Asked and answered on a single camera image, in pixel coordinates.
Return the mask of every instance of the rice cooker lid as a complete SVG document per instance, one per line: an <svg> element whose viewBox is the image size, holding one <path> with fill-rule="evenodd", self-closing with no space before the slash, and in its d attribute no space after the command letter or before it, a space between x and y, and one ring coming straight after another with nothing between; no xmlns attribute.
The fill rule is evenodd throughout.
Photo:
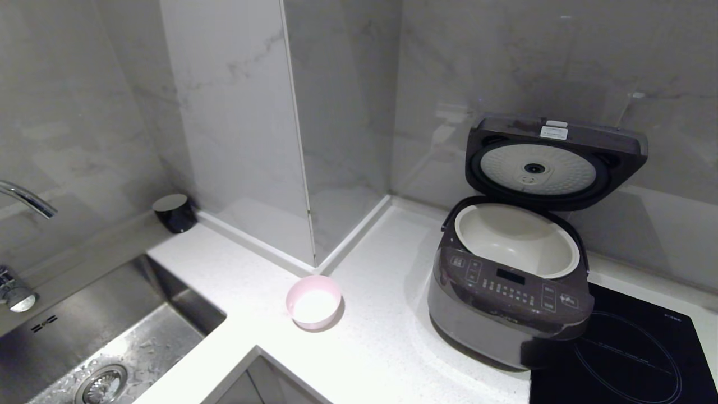
<svg viewBox="0 0 718 404"><path fill-rule="evenodd" d="M492 115L469 133L466 178L497 201L574 211L603 199L647 159L639 133Z"/></svg>

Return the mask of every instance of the sink drain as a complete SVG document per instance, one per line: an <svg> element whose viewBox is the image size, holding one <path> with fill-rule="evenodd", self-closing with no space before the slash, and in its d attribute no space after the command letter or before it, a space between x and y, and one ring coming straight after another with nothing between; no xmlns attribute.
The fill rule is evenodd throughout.
<svg viewBox="0 0 718 404"><path fill-rule="evenodd" d="M127 369L112 364L88 377L75 395L75 404L108 404L116 399L127 383Z"/></svg>

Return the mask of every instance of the white inner pot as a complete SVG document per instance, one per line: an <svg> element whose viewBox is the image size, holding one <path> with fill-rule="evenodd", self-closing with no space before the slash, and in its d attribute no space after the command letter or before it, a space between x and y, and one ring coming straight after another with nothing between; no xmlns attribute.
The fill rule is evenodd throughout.
<svg viewBox="0 0 718 404"><path fill-rule="evenodd" d="M457 236L472 254L552 279L579 263L579 247L558 224L539 214L501 203L462 209Z"/></svg>

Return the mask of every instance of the control panel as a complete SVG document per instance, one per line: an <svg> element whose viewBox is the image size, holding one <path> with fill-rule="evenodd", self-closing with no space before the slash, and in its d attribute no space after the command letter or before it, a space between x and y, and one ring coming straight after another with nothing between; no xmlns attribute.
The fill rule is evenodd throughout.
<svg viewBox="0 0 718 404"><path fill-rule="evenodd" d="M437 259L446 276L469 290L474 301L480 299L487 307L495 306L492 313L512 308L513 312L520 309L527 314L574 317L593 308L588 292L458 249L442 247Z"/></svg>

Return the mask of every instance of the display screen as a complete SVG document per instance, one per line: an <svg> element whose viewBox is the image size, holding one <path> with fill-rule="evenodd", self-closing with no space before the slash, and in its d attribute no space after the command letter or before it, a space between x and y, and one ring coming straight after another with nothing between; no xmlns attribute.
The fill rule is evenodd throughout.
<svg viewBox="0 0 718 404"><path fill-rule="evenodd" d="M517 275L517 274L515 274L513 272L509 272L507 270L502 270L501 268L496 270L496 276L502 277L506 280L510 280L511 282L519 283L521 285L526 284L526 278L524 278L523 276Z"/></svg>

